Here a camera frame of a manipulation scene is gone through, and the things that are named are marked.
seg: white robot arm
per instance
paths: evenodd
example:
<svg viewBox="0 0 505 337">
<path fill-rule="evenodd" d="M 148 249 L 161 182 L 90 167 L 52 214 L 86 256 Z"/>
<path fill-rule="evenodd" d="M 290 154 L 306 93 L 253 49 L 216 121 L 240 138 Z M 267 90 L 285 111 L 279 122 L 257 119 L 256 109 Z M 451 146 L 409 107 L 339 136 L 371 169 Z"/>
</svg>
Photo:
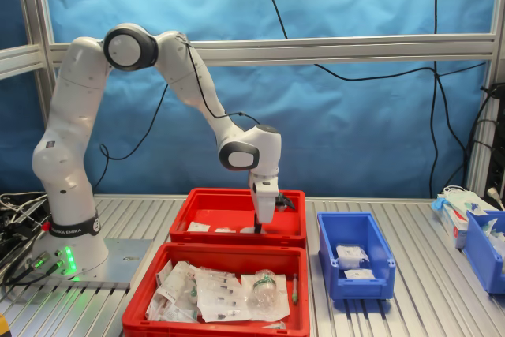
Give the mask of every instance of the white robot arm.
<svg viewBox="0 0 505 337">
<path fill-rule="evenodd" d="M 214 130 L 221 164 L 229 170 L 249 170 L 255 232 L 261 223 L 271 222 L 276 205 L 290 205 L 279 195 L 277 184 L 279 132 L 267 125 L 244 131 L 233 123 L 218 100 L 207 67 L 185 35 L 152 36 L 137 25 L 121 24 L 103 41 L 80 37 L 71 43 L 58 75 L 46 132 L 33 154 L 33 170 L 47 191 L 52 211 L 50 233 L 34 244 L 33 256 L 48 252 L 59 257 L 62 270 L 56 276 L 90 270 L 107 258 L 102 238 L 94 238 L 100 225 L 84 171 L 84 153 L 112 68 L 134 71 L 149 66 L 162 74 L 184 104 L 204 115 Z"/>
</svg>

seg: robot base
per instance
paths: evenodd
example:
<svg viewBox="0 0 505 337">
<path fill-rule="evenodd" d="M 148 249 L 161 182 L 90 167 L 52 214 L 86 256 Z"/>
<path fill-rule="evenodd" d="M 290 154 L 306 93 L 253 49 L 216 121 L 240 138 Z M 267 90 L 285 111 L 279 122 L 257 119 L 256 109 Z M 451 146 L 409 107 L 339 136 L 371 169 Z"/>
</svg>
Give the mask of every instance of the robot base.
<svg viewBox="0 0 505 337">
<path fill-rule="evenodd" d="M 101 265 L 77 274 L 71 280 L 50 277 L 46 284 L 50 286 L 129 289 L 139 275 L 139 268 L 147 258 L 152 240 L 104 238 L 103 241 L 109 249 L 109 255 Z"/>
</svg>

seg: plastic storage bin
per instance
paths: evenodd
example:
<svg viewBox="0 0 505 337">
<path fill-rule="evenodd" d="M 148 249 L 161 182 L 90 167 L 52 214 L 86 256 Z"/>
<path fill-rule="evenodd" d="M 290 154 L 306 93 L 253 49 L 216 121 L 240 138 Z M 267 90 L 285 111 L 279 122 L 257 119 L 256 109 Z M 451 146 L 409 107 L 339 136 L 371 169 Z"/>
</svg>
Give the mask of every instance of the plastic storage bin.
<svg viewBox="0 0 505 337">
<path fill-rule="evenodd" d="M 330 297 L 336 299 L 389 299 L 395 284 L 395 260 L 371 213 L 317 214 L 320 225 L 319 258 L 324 283 Z M 359 245 L 370 262 L 360 268 L 372 269 L 375 279 L 347 279 L 339 270 L 337 245 Z"/>
<path fill-rule="evenodd" d="M 290 302 L 290 315 L 282 321 L 286 329 L 267 329 L 273 324 L 263 321 L 237 321 L 233 323 L 186 324 L 165 321 L 145 320 L 145 312 L 156 290 L 155 273 L 172 260 L 175 265 L 180 260 L 187 260 L 199 267 L 205 266 L 216 270 L 237 274 L 254 274 L 264 268 L 275 274 L 285 274 Z M 291 300 L 293 293 L 293 274 L 298 274 L 298 303 Z M 132 300 L 123 313 L 122 323 L 125 337 L 262 337 L 290 335 L 309 337 L 309 290 L 307 287 L 307 257 L 305 250 L 299 248 L 274 246 L 232 246 L 168 243 L 162 245 L 151 262 Z"/>
<path fill-rule="evenodd" d="M 240 233 L 254 225 L 254 205 L 248 189 L 194 189 L 182 205 L 170 228 L 173 242 L 272 245 L 305 248 L 305 195 L 302 191 L 281 190 L 293 201 L 294 209 L 283 212 L 275 209 L 271 223 L 264 224 L 266 234 Z M 207 232 L 188 232 L 194 221 L 210 225 Z M 216 228 L 230 228 L 235 233 L 215 232 Z"/>
<path fill-rule="evenodd" d="M 484 289 L 490 294 L 505 294 L 505 275 L 502 274 L 503 259 L 482 231 L 482 226 L 488 221 L 498 219 L 493 229 L 505 232 L 505 212 L 487 211 L 487 213 L 486 216 L 466 213 L 468 231 L 463 251 Z"/>
</svg>

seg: slotted aluminum table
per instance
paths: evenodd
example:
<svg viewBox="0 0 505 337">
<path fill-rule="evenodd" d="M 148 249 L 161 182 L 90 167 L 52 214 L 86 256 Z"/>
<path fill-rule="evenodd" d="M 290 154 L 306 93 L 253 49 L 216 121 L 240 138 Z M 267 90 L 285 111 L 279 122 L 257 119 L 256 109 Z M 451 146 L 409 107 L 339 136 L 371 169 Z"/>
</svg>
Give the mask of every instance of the slotted aluminum table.
<svg viewBox="0 0 505 337">
<path fill-rule="evenodd" d="M 16 289 L 0 302 L 13 335 L 122 334 L 121 315 L 168 230 L 184 196 L 98 195 L 108 238 L 152 238 L 154 246 L 133 288 L 54 286 Z M 311 336 L 504 336 L 505 297 L 488 296 L 465 255 L 451 248 L 427 200 L 306 198 L 311 279 Z M 317 212 L 371 212 L 395 255 L 395 297 L 338 301 L 326 294 L 317 252 Z"/>
</svg>

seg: green led light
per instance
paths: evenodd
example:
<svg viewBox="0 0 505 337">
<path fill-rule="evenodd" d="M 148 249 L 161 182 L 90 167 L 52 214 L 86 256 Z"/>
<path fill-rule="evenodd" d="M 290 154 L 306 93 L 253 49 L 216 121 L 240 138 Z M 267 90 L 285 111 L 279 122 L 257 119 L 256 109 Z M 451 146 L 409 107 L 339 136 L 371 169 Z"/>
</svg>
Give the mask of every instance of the green led light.
<svg viewBox="0 0 505 337">
<path fill-rule="evenodd" d="M 69 266 L 71 269 L 70 271 L 66 272 L 66 274 L 67 275 L 73 274 L 75 271 L 77 271 L 77 266 L 73 259 L 72 250 L 68 246 L 66 246 L 65 251 L 66 251 L 66 258 L 69 261 Z"/>
</svg>

